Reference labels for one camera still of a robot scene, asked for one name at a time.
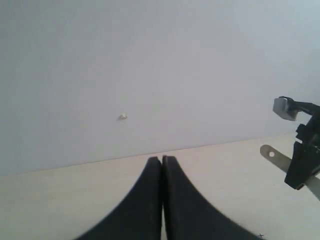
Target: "metal bracket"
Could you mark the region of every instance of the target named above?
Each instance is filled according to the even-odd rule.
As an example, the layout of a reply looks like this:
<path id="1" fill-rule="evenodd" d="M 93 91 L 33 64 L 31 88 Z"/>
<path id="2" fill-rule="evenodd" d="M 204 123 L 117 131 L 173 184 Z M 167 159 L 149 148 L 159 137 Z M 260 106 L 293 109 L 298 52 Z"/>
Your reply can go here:
<path id="1" fill-rule="evenodd" d="M 262 145 L 260 147 L 260 154 L 273 165 L 287 173 L 292 161 L 291 158 L 282 154 L 270 145 Z M 306 185 L 313 195 L 320 201 L 320 179 L 311 175 L 304 185 Z"/>

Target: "white wall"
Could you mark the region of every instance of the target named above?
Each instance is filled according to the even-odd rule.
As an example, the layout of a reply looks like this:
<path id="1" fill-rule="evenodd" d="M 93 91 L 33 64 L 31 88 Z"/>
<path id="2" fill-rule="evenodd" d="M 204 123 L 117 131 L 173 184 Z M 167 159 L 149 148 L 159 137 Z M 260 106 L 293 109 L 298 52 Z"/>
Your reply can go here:
<path id="1" fill-rule="evenodd" d="M 320 103 L 319 10 L 1 1 L 0 175 L 294 131 L 273 99 Z"/>
<path id="2" fill-rule="evenodd" d="M 158 153 L 176 156 L 204 197 L 268 240 L 318 240 L 320 202 L 260 155 L 268 144 L 291 156 L 293 135 Z M 0 177 L 3 239 L 71 240 L 125 197 L 151 155 Z"/>

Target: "black rubber pad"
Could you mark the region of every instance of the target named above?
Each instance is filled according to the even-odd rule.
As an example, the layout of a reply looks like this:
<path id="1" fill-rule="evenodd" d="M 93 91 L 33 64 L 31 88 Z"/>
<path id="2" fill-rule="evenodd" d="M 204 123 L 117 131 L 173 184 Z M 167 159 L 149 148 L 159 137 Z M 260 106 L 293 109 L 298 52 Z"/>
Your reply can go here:
<path id="1" fill-rule="evenodd" d="M 151 157 L 123 201 L 78 240 L 160 240 L 161 226 L 161 163 Z"/>
<path id="2" fill-rule="evenodd" d="M 162 174 L 168 240 L 258 240 L 214 208 L 189 181 L 174 156 L 163 157 Z"/>

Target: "black plastic mount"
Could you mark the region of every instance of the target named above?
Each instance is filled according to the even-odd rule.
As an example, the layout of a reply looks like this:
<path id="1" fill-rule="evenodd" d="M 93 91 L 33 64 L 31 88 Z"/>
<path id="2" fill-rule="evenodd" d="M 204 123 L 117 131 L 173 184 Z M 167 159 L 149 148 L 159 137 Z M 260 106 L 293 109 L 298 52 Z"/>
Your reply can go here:
<path id="1" fill-rule="evenodd" d="M 292 161 L 284 180 L 290 187 L 299 190 L 320 170 L 320 106 L 294 101 L 285 96 L 278 99 L 287 100 L 286 109 L 290 113 L 304 112 L 311 115 L 309 122 L 306 125 L 300 124 L 296 130 L 296 138 L 301 140 L 301 143 L 294 143 Z"/>
<path id="2" fill-rule="evenodd" d="M 163 157 L 162 172 L 168 240 L 258 240 L 212 206 L 194 187 L 174 156 Z"/>
<path id="3" fill-rule="evenodd" d="M 127 196 L 108 216 L 77 240 L 160 240 L 161 176 L 161 162 L 157 157 L 149 158 Z"/>

